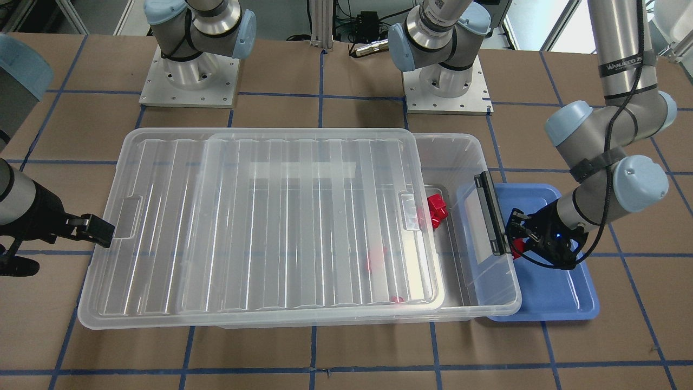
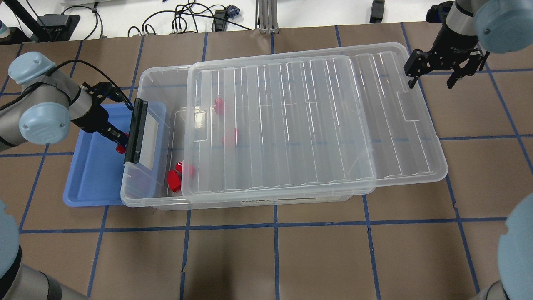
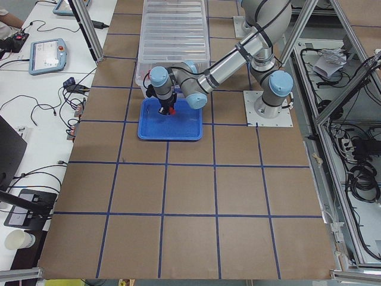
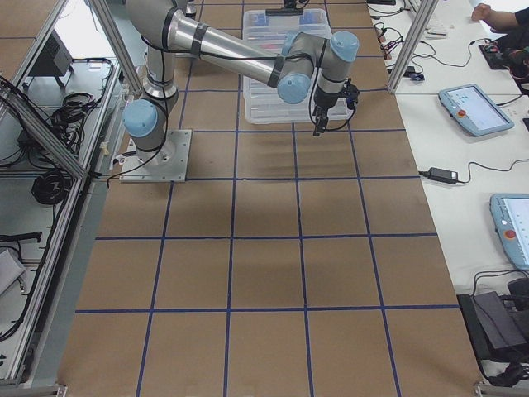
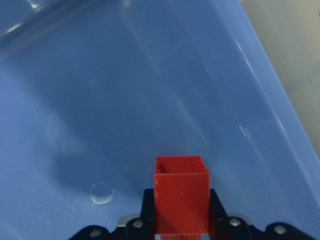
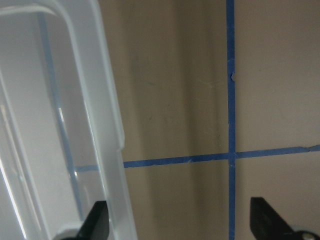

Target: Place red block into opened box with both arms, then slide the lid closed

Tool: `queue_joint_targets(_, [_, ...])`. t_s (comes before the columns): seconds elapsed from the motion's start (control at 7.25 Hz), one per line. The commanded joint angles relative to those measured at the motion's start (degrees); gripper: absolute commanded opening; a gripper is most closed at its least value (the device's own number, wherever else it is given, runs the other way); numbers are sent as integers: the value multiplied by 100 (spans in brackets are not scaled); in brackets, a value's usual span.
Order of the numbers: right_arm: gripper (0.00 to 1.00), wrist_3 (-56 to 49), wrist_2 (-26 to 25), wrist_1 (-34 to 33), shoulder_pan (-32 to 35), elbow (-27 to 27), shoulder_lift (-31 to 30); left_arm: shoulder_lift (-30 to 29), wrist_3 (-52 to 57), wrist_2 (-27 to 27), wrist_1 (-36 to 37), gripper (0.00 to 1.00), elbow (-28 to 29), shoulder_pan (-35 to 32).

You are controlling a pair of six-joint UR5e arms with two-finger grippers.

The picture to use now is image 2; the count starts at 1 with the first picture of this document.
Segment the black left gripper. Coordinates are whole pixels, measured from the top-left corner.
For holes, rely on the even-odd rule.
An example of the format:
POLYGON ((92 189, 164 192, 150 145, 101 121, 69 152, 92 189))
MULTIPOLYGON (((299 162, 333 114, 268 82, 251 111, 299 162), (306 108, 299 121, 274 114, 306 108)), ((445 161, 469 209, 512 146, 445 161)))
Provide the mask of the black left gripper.
POLYGON ((128 135, 109 122, 109 113, 102 106, 105 99, 121 103, 125 101, 125 96, 110 82, 93 86, 83 83, 71 104, 72 123, 87 133, 98 132, 118 145, 126 145, 128 135))

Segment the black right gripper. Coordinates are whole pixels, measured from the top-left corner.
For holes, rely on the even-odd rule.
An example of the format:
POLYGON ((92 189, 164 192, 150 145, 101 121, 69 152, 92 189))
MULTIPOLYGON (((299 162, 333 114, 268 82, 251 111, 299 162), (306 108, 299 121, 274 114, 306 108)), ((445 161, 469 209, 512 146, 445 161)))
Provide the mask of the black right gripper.
POLYGON ((483 70, 489 52, 483 55, 477 48, 478 37, 475 35, 463 35, 442 25, 432 48, 428 52, 414 49, 404 66, 409 89, 413 89, 422 75, 434 70, 453 70, 446 84, 452 89, 458 80, 473 76, 475 67, 483 70))

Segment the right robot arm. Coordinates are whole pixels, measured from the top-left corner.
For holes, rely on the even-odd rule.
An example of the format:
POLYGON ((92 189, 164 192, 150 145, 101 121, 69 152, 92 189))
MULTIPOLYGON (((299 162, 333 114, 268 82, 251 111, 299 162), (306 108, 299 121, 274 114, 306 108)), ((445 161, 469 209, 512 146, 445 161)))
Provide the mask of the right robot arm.
MULTIPOLYGON (((404 72, 408 87, 435 70, 451 70, 446 84, 483 70, 491 53, 515 53, 532 44, 531 0, 449 0, 430 7, 425 21, 440 30, 428 51, 414 49, 404 72)), ((521 200, 505 221, 499 237, 497 261, 500 279, 475 300, 531 300, 533 298, 533 200, 521 200)))

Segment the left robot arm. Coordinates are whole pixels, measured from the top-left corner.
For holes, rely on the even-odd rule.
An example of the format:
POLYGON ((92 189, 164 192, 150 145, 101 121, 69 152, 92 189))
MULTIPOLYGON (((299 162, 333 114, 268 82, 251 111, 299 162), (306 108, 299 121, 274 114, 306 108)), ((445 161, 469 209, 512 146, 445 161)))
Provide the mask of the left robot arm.
MULTIPOLYGON (((61 68, 38 52, 28 52, 8 67, 8 76, 21 85, 15 100, 1 106, 1 150, 26 142, 57 144, 70 125, 87 133, 99 133, 126 151, 128 134, 112 125, 102 102, 108 98, 133 109, 131 101, 108 77, 94 86, 77 84, 61 68)), ((20 232, 15 217, 1 203, 1 298, 2 300, 86 300, 87 296, 60 283, 44 272, 24 264, 20 232)))

